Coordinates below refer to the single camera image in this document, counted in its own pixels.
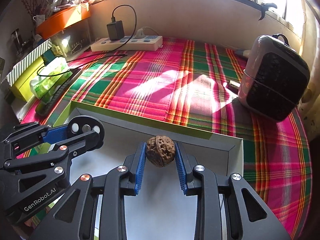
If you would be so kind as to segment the green tissue pack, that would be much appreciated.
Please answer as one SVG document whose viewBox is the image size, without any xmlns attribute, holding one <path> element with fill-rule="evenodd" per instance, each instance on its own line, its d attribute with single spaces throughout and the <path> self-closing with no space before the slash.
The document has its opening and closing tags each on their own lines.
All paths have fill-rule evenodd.
<svg viewBox="0 0 320 240">
<path fill-rule="evenodd" d="M 64 57 L 56 57 L 51 63 L 41 67 L 29 82 L 30 90 L 37 99 L 42 99 L 49 90 L 62 85 L 72 72 Z"/>
</svg>

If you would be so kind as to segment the black smartphone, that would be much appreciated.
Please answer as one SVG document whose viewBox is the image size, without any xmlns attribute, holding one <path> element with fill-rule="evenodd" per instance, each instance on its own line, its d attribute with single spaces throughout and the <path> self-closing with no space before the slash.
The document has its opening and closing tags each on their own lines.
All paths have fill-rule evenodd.
<svg viewBox="0 0 320 240">
<path fill-rule="evenodd" d="M 41 116 L 47 116 L 53 109 L 55 104 L 63 93 L 69 88 L 69 86 L 79 77 L 81 69 L 73 69 L 66 74 L 56 76 L 57 80 L 53 85 L 45 92 L 44 96 L 40 99 L 35 112 Z"/>
</svg>

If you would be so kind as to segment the pink black space heater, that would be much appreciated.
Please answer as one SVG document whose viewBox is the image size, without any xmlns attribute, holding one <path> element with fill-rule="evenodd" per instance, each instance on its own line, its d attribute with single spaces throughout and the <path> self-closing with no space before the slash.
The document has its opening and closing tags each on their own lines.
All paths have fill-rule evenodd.
<svg viewBox="0 0 320 240">
<path fill-rule="evenodd" d="M 250 110 L 281 122 L 298 105 L 309 80 L 308 64 L 285 35 L 261 35 L 248 56 L 238 98 Z"/>
</svg>

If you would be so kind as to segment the black window hook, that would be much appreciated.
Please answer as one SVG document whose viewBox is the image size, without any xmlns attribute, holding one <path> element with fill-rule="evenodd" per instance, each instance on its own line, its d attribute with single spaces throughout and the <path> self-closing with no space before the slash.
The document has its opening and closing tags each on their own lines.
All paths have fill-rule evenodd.
<svg viewBox="0 0 320 240">
<path fill-rule="evenodd" d="M 259 18 L 259 21 L 260 20 L 263 20 L 265 15 L 266 15 L 266 12 L 270 9 L 270 8 L 274 8 L 274 9 L 277 9 L 277 5 L 275 3 L 261 3 L 261 8 L 260 8 L 260 11 L 261 11 L 261 16 Z"/>
</svg>

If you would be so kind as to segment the yellow box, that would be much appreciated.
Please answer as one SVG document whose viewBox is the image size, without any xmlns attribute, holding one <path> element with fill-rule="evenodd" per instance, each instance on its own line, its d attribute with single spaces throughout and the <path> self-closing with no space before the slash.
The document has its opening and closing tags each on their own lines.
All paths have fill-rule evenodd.
<svg viewBox="0 0 320 240">
<path fill-rule="evenodd" d="M 10 87 L 10 91 L 14 96 L 22 101 L 29 101 L 33 96 L 30 88 L 30 81 L 36 76 L 36 72 L 40 67 L 44 66 L 42 57 L 39 57 L 33 62 L 26 71 L 16 80 L 16 82 Z"/>
</svg>

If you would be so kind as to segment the striped white green box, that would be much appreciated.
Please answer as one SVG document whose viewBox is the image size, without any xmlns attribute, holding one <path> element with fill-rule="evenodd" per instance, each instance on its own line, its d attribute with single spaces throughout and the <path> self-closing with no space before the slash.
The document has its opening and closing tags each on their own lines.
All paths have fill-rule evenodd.
<svg viewBox="0 0 320 240">
<path fill-rule="evenodd" d="M 53 46 L 51 39 L 48 39 L 32 50 L 27 56 L 13 66 L 9 74 L 1 81 L 1 84 L 6 84 L 9 87 L 16 82 L 16 80 L 26 71 L 26 69 L 35 62 L 46 51 Z"/>
</svg>

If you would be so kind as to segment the black round battery holder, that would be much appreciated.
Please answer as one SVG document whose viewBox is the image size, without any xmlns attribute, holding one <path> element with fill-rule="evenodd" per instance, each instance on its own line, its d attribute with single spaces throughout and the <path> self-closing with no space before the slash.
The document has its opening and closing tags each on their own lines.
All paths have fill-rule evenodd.
<svg viewBox="0 0 320 240">
<path fill-rule="evenodd" d="M 104 144 L 105 129 L 99 119 L 87 115 L 75 116 L 67 125 L 67 138 L 69 139 L 92 131 L 99 135 L 97 142 L 93 143 L 94 146 L 89 148 L 89 151 L 93 151 L 101 148 Z"/>
</svg>

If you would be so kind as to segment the dotted yellow curtain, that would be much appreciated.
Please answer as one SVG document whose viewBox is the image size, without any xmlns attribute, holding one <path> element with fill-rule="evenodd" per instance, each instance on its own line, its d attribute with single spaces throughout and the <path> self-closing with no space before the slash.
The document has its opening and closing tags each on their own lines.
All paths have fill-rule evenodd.
<svg viewBox="0 0 320 240">
<path fill-rule="evenodd" d="M 319 136 L 319 21 L 308 0 L 302 0 L 302 7 L 305 23 L 299 54 L 308 64 L 310 80 L 299 102 L 298 111 L 306 137 L 312 141 Z"/>
</svg>

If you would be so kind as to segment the white power strip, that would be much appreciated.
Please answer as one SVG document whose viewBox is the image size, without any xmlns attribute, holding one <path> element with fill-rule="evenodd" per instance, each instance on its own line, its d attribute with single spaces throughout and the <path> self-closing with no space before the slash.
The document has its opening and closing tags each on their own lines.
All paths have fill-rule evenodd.
<svg viewBox="0 0 320 240">
<path fill-rule="evenodd" d="M 125 36 L 121 40 L 111 41 L 109 38 L 101 38 L 91 45 L 91 51 L 115 51 L 115 50 L 131 50 L 131 51 L 156 51 L 163 44 L 162 36 L 146 36 L 144 38 L 130 38 Z"/>
</svg>

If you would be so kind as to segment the white green shallow box tray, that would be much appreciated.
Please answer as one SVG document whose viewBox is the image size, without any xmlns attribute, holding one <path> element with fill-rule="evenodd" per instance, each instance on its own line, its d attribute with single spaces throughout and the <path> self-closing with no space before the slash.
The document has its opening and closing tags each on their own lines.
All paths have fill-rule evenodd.
<svg viewBox="0 0 320 240">
<path fill-rule="evenodd" d="M 106 174 L 135 153 L 138 144 L 156 135 L 182 143 L 188 154 L 216 174 L 228 176 L 244 171 L 244 142 L 241 138 L 201 131 L 167 122 L 121 113 L 86 103 L 70 102 L 61 114 L 53 114 L 48 124 L 59 126 L 73 117 L 89 115 L 104 126 L 103 146 L 73 160 L 70 181 L 82 174 Z M 125 198 L 128 239 L 193 239 L 197 198 L 187 197 L 180 188 L 176 164 L 155 167 L 145 163 L 142 187 L 135 197 Z"/>
</svg>

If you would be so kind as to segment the plaid pink green cloth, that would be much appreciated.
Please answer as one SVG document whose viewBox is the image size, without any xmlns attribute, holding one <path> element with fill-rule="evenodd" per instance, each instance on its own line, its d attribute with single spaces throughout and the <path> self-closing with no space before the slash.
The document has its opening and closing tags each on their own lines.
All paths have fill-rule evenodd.
<svg viewBox="0 0 320 240">
<path fill-rule="evenodd" d="M 228 89 L 246 61 L 208 43 L 165 38 L 157 51 L 130 51 L 107 59 L 84 52 L 72 66 L 83 70 L 47 117 L 31 108 L 23 122 L 47 124 L 71 102 L 242 138 L 244 177 L 292 239 L 302 235 L 310 210 L 309 143 L 294 110 L 275 123 L 243 107 Z"/>
</svg>

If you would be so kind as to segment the black charger adapter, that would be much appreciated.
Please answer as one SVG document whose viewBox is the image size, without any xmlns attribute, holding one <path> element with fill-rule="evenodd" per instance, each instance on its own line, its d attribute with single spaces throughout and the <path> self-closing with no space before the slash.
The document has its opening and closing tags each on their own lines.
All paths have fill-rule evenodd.
<svg viewBox="0 0 320 240">
<path fill-rule="evenodd" d="M 124 35 L 122 21 L 117 21 L 114 16 L 111 17 L 111 23 L 107 24 L 107 31 L 111 41 L 121 40 Z"/>
</svg>

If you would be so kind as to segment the brown carved walnut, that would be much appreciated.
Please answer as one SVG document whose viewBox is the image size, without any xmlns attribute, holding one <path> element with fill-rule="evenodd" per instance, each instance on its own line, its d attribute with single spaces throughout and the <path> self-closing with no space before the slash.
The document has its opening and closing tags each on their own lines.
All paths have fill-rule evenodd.
<svg viewBox="0 0 320 240">
<path fill-rule="evenodd" d="M 147 141 L 146 157 L 156 167 L 166 167 L 174 161 L 175 144 L 167 136 L 157 135 Z"/>
</svg>

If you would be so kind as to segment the orange tray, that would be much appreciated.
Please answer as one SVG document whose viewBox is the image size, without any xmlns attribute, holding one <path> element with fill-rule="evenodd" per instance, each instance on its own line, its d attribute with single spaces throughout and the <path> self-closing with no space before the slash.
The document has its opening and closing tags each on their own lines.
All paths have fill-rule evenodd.
<svg viewBox="0 0 320 240">
<path fill-rule="evenodd" d="M 89 3 L 64 9 L 47 18 L 36 28 L 36 34 L 39 34 L 44 40 L 56 35 L 73 24 L 85 20 L 91 16 Z"/>
</svg>

